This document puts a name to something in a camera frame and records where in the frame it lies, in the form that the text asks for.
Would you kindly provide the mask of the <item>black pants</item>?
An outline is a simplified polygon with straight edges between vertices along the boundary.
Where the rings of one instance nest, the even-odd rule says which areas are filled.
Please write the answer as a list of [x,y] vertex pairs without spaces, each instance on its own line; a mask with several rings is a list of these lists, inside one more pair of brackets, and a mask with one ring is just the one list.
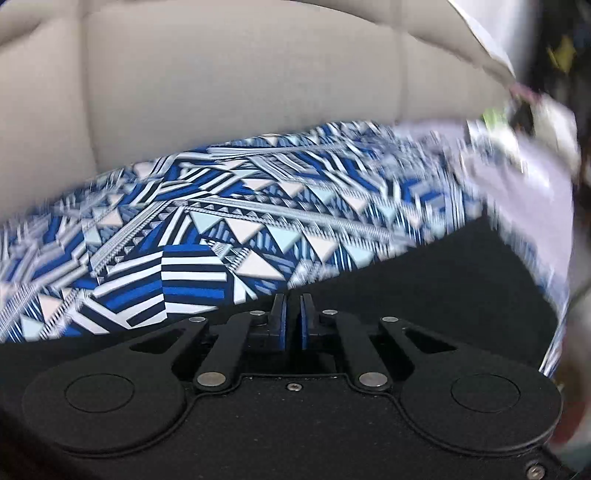
[[[329,332],[317,315],[301,314],[304,295],[318,310],[355,314],[369,328],[394,316],[549,370],[559,327],[549,290],[487,218],[387,260],[338,246],[320,261],[304,236],[281,247],[269,228],[240,247],[228,231],[223,221],[206,231],[188,225],[166,242],[157,226],[103,281],[86,275],[70,288],[42,289],[1,347],[2,404],[15,408],[38,374],[66,361],[191,316],[219,325],[235,313],[270,310],[274,301],[280,317],[254,329],[253,364],[263,371],[301,367],[304,351]],[[228,236],[218,243],[217,233]]]

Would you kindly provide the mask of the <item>blue white patterned cover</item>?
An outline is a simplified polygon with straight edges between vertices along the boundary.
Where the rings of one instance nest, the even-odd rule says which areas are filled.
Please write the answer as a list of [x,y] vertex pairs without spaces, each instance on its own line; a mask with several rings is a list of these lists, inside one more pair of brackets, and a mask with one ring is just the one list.
[[554,191],[465,126],[329,123],[103,174],[1,228],[1,337],[106,334],[388,260],[487,217],[558,313],[563,263],[524,212]]

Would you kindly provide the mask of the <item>beige leather sofa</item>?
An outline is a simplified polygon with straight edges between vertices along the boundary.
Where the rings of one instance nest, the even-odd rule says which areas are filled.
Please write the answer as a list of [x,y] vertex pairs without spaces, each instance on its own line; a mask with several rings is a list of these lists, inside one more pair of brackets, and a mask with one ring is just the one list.
[[513,80],[448,1],[7,1],[1,214],[202,144],[475,118]]

